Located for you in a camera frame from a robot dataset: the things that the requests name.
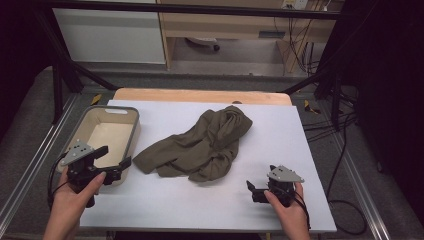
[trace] metal rail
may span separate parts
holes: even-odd
[[[318,101],[320,109],[322,110],[325,118],[330,119],[330,106],[327,102]],[[334,140],[337,144],[338,150],[341,152],[343,148],[343,136],[341,132],[336,132],[333,134]],[[358,198],[359,204],[364,211],[364,215],[368,220],[368,225],[371,229],[371,232],[374,235],[376,240],[389,240],[390,235],[387,231],[386,225],[384,224],[380,213],[377,210],[377,207],[372,199],[368,188],[366,187],[364,180],[361,177],[358,169],[355,166],[354,160],[349,153],[349,148],[346,147],[344,157],[343,157],[343,166],[346,169],[347,175],[352,183],[353,189],[355,191],[356,197]]]
[[[247,8],[229,6],[206,6],[206,5],[179,5],[179,4],[154,4],[154,3],[128,3],[128,2],[102,2],[102,1],[75,1],[75,0],[36,0],[36,6],[106,10],[125,12],[161,12],[161,13],[185,13],[185,14],[212,14],[234,15],[254,17],[279,17],[279,18],[304,18],[323,20],[350,20],[359,17],[354,14],[324,11],[287,10],[270,8]]]
[[[7,227],[13,219],[13,216],[18,210],[25,195],[31,187],[32,182],[34,181],[41,166],[43,165],[44,160],[50,152],[53,143],[60,134],[78,96],[78,94],[71,94],[64,106],[64,112],[62,117],[55,125],[52,125],[50,127],[49,132],[47,133],[46,137],[44,138],[31,162],[29,163],[27,169],[25,170],[18,184],[14,188],[12,194],[9,196],[9,199],[7,200],[6,204],[3,206],[0,212],[0,239],[5,234]]]

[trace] crumpled fabric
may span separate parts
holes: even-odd
[[[207,110],[187,132],[171,135],[138,154],[134,164],[144,173],[154,169],[161,177],[188,175],[195,182],[225,176],[239,149],[239,139],[252,126],[235,106]]]

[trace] hand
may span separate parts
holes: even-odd
[[[67,171],[68,168],[63,170],[58,186],[68,181]],[[44,240],[73,239],[75,237],[85,205],[100,189],[105,176],[105,172],[100,173],[78,194],[68,184],[56,191],[49,222],[44,233]]]
[[[297,194],[303,198],[303,187],[302,184],[296,182],[294,183],[296,187]],[[268,199],[268,202],[274,208],[275,212],[278,215],[278,218],[281,223],[281,227],[286,233],[287,237],[291,240],[309,240],[309,230],[307,224],[307,217],[302,207],[295,201],[292,202],[290,207],[284,207],[278,198],[266,190],[264,192],[265,197]],[[300,202],[302,200],[296,194],[296,198]]]

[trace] dark floor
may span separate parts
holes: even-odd
[[[298,81],[296,78],[279,78],[281,62],[275,55],[275,45],[270,42],[255,41],[220,41],[221,53],[202,46],[192,45],[184,40],[177,42],[174,69],[169,71],[146,71],[146,73],[101,73],[105,79],[125,87],[145,88],[188,88],[188,89],[217,89],[217,90],[240,90],[240,91],[267,91],[274,92],[283,90]],[[231,56],[225,49],[231,49]],[[252,55],[249,50],[255,49]],[[205,66],[210,66],[211,71],[205,74]],[[253,72],[253,66],[259,65]],[[252,67],[252,71],[246,72],[246,67]],[[301,73],[293,76],[302,77]],[[301,92],[292,95],[293,104],[298,107],[299,115],[305,129],[317,126],[306,125],[325,121],[323,114],[305,111],[304,100],[309,100],[313,109],[320,110],[320,104],[315,101],[312,91],[314,86],[309,86]],[[7,200],[20,177],[25,172],[28,164],[42,144],[43,138],[48,133],[53,119],[53,94],[51,73],[45,71],[36,79],[35,84],[21,105],[15,121],[0,145],[0,204],[5,206]],[[46,204],[46,179],[49,168],[55,158],[62,151],[79,116],[91,103],[92,98],[98,92],[103,93],[100,104],[106,104],[112,98],[113,93],[98,88],[87,87],[83,94],[78,95],[75,107],[72,109],[69,119],[59,134],[55,144],[47,154],[44,164],[40,167],[26,197],[20,204],[15,217],[10,222],[6,236],[10,239],[14,234],[20,234],[21,239],[39,237],[44,230],[48,219]],[[342,105],[342,110],[349,113],[350,106]],[[340,156],[333,136],[312,141],[320,131],[307,131],[306,136],[310,139],[310,149],[314,158],[318,174],[323,188],[327,189],[331,174]],[[424,239],[424,230],[418,222],[413,211],[398,189],[390,175],[381,174],[377,171],[371,151],[368,149],[360,126],[351,124],[347,128],[347,148],[355,165],[366,183],[366,187],[372,196],[381,218],[387,227],[391,239]],[[334,185],[331,190],[331,199],[343,199],[359,206],[352,183],[346,174],[343,164],[337,172]],[[334,204],[333,214],[340,226],[350,231],[359,231],[362,227],[361,217],[346,205]],[[85,231],[81,236],[105,236],[103,231]],[[280,234],[274,235],[276,239],[282,238]],[[373,233],[368,230],[359,236],[346,234],[338,231],[332,234],[323,234],[324,239],[374,239]]]

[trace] white tabletop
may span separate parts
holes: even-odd
[[[208,109],[228,104],[111,100],[109,105],[135,107],[141,133],[133,153],[172,134],[189,130]],[[124,183],[104,186],[96,204],[86,209],[81,227],[129,231],[274,232],[280,223],[269,204],[254,203],[246,180],[266,188],[269,165],[284,165],[305,179],[304,197],[311,232],[336,227],[313,162],[296,107],[236,105],[252,121],[240,140],[239,154],[229,173],[218,180],[196,183],[187,177],[161,178],[135,165]]]

